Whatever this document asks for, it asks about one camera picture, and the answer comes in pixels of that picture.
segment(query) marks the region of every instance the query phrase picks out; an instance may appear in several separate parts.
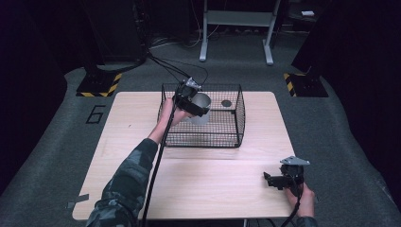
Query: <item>gray carpet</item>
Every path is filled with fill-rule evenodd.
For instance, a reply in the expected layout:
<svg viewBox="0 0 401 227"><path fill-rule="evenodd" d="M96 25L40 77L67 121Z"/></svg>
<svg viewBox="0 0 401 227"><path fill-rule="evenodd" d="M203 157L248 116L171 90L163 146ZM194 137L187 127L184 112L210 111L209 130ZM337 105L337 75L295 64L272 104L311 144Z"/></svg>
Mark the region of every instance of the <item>gray carpet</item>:
<svg viewBox="0 0 401 227"><path fill-rule="evenodd" d="M272 50L274 66L265 64L263 38L248 35L210 41L207 62L199 62L200 44L192 48L168 44L152 48L151 53L204 67L209 73L207 83L239 83L244 91L275 93L296 155L311 163L305 168L305 180L320 199L316 205L320 226L400 226L400 212L380 173L349 131L330 85L322 79L327 98L289 95L283 74L297 72L290 63L305 36L280 34ZM199 68L175 65L197 81L204 79ZM65 75L68 91L63 103L0 199L0 226L84 226L72 218L72 209L66 205L78 196L115 96L77 97L84 76L83 69ZM160 91L165 82L176 80L147 60L123 74L116 92ZM104 113L100 123L85 124L95 105L106 106L97 109ZM281 218L274 221L283 222ZM258 225L271 226L264 219L251 220L251 226Z"/></svg>

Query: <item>person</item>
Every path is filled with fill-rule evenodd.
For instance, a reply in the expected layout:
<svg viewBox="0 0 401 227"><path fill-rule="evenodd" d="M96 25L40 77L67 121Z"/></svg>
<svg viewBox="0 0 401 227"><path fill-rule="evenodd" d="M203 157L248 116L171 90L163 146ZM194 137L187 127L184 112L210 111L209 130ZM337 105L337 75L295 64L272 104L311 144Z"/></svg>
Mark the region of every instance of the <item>person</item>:
<svg viewBox="0 0 401 227"><path fill-rule="evenodd" d="M138 215L145 203L152 163L163 139L173 105L171 98L166 99L154 129L121 163L106 184L101 199L95 203L95 208L86 222L87 227L138 226ZM177 108L171 127L188 116L191 114ZM310 210L313 203L304 204L304 201L310 202L307 191L304 193L305 198L302 196L298 214L305 221L300 222L304 224L300 226L314 226L307 225L307 221L314 215L313 209ZM293 198L290 195L288 198L292 204Z"/></svg>
<svg viewBox="0 0 401 227"><path fill-rule="evenodd" d="M297 227L318 227L318 222L315 220L315 192L312 191L306 183L301 185L303 189L300 206L297 212ZM298 201L289 188L284 188L289 204L292 209Z"/></svg>

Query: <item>metal mesh cage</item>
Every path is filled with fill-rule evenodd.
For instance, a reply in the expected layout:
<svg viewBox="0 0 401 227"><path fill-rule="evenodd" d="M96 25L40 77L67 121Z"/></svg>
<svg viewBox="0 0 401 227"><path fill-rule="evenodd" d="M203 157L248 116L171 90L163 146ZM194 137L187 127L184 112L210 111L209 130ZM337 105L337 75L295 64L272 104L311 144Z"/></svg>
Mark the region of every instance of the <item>metal mesh cage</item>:
<svg viewBox="0 0 401 227"><path fill-rule="evenodd" d="M173 97L177 84L162 86L161 108L168 97ZM204 125L182 121L170 128L167 147L239 148L245 131L245 104L239 84L205 84L202 93L212 103L209 121Z"/></svg>

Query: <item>circular hole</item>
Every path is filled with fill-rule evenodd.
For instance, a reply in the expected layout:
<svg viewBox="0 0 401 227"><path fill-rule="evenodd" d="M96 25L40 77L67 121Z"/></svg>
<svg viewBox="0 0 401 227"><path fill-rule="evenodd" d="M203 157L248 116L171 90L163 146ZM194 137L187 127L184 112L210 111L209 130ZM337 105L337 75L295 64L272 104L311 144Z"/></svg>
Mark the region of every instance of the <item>circular hole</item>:
<svg viewBox="0 0 401 227"><path fill-rule="evenodd" d="M231 107L232 103L231 103L230 100L222 100L222 101L221 101L221 105L222 105L223 107Z"/></svg>

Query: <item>camouflage sleeve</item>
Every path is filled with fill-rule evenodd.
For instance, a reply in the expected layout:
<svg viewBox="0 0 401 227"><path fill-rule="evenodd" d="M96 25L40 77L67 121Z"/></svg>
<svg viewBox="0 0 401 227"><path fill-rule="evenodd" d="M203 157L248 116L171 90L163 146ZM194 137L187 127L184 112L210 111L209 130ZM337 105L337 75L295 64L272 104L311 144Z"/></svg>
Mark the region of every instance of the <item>camouflage sleeve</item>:
<svg viewBox="0 0 401 227"><path fill-rule="evenodd" d="M136 226L158 145L144 139L123 161L103 189L86 226Z"/></svg>

